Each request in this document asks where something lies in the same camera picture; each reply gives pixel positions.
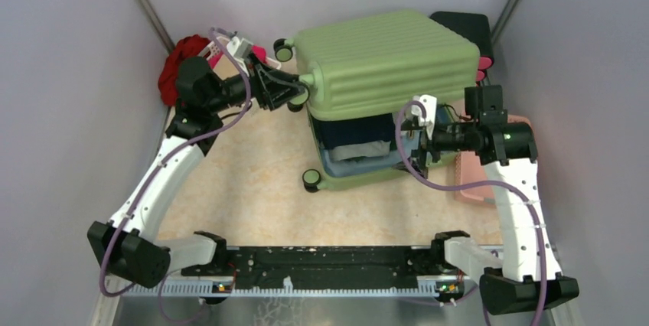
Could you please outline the green hard-shell suitcase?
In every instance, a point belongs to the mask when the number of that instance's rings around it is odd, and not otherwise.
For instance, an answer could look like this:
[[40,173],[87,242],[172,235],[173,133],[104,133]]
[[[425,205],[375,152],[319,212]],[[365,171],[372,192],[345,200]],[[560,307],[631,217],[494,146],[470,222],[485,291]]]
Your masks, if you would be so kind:
[[306,111],[319,166],[302,174],[305,190],[346,190],[400,176],[398,142],[378,158],[332,161],[311,119],[337,121],[391,114],[414,96],[452,102],[476,81],[478,47],[415,10],[399,10],[309,28],[273,45],[280,62],[295,60],[299,76],[312,77]]

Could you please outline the grey garment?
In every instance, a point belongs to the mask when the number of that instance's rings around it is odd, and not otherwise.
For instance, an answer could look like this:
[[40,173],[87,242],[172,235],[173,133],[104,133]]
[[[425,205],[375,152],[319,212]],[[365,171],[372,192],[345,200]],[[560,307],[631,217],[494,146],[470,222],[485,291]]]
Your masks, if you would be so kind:
[[351,145],[341,145],[329,151],[332,161],[346,161],[359,158],[378,158],[390,153],[391,142],[373,141]]

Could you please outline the navy blue garment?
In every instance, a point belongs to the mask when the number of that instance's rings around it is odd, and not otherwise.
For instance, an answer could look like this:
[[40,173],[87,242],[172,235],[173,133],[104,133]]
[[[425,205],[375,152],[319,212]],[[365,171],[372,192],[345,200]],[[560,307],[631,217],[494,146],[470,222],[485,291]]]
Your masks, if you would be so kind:
[[326,150],[377,141],[390,142],[394,138],[395,124],[389,113],[337,121],[312,118],[311,123],[318,141]]

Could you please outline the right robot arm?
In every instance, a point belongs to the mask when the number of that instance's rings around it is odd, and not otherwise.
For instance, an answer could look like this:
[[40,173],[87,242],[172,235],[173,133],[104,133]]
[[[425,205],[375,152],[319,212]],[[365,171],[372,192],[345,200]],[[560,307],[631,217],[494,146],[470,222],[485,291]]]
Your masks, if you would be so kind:
[[533,322],[548,309],[579,296],[578,281],[565,275],[553,254],[543,218],[537,181],[538,150],[531,126],[511,122],[498,85],[465,89],[465,118],[439,124],[434,96],[414,96],[396,114],[395,136],[417,131],[413,150],[399,145],[404,168],[427,187],[427,161],[444,152],[471,152],[477,156],[490,187],[500,222],[503,253],[494,255],[464,233],[436,237],[431,253],[435,271],[455,269],[478,285],[484,310],[490,315],[533,312]]

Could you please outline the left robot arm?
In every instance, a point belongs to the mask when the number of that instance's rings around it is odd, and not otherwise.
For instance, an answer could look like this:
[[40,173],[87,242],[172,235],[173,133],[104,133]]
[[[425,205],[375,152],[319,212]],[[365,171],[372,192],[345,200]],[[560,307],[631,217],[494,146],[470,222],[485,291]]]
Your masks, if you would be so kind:
[[87,232],[100,266],[99,286],[111,295],[106,277],[115,275],[147,289],[167,275],[201,266],[211,275],[230,264],[225,241],[198,231],[180,240],[158,242],[168,208],[190,173],[211,150],[217,136],[234,127],[256,100],[275,110],[293,100],[305,102],[313,79],[273,68],[255,54],[235,62],[238,74],[225,80],[203,57],[189,57],[178,68],[176,112],[158,155],[126,202],[106,222]]

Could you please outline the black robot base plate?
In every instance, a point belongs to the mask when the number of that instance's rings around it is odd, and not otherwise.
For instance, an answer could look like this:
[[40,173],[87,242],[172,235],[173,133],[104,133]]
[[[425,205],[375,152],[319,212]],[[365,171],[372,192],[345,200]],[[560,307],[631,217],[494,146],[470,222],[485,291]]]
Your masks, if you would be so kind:
[[237,290],[280,289],[285,279],[297,290],[410,290],[421,277],[458,277],[427,246],[230,247],[181,274],[230,276]]

